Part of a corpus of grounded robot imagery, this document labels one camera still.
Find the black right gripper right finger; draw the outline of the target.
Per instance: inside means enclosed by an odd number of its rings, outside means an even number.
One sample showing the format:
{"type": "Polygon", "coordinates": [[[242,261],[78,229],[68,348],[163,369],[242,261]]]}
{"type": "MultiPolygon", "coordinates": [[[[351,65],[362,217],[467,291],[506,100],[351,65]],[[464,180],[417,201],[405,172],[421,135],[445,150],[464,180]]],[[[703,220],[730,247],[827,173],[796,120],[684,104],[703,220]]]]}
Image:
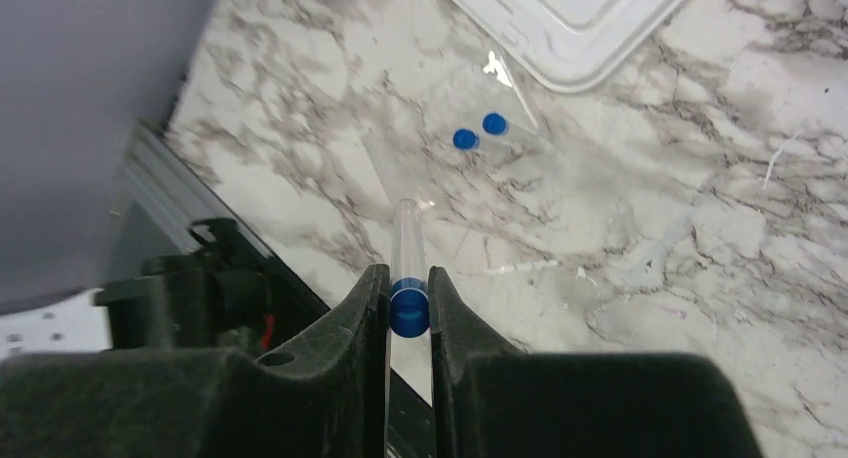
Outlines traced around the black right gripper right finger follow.
{"type": "Polygon", "coordinates": [[[529,353],[430,270],[440,457],[758,457],[737,394],[688,353],[529,353]]]}

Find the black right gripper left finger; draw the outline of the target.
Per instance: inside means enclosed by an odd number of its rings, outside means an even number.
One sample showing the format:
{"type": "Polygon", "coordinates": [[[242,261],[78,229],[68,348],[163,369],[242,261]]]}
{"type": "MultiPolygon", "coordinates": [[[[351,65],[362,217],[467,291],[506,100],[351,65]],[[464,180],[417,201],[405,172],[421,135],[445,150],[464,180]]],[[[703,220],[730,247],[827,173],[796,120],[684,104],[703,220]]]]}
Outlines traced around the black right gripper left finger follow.
{"type": "Polygon", "coordinates": [[[389,269],[258,359],[236,349],[24,354],[1,366],[5,457],[382,457],[389,269]]]}

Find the white plastic bin lid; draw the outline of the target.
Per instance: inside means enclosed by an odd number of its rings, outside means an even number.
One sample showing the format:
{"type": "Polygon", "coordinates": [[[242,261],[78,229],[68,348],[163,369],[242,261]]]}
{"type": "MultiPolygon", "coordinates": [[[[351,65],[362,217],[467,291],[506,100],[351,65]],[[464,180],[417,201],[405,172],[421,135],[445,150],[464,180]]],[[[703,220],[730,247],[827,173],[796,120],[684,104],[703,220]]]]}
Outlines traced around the white plastic bin lid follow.
{"type": "Polygon", "coordinates": [[[685,0],[452,0],[546,88],[603,81],[685,0]]]}

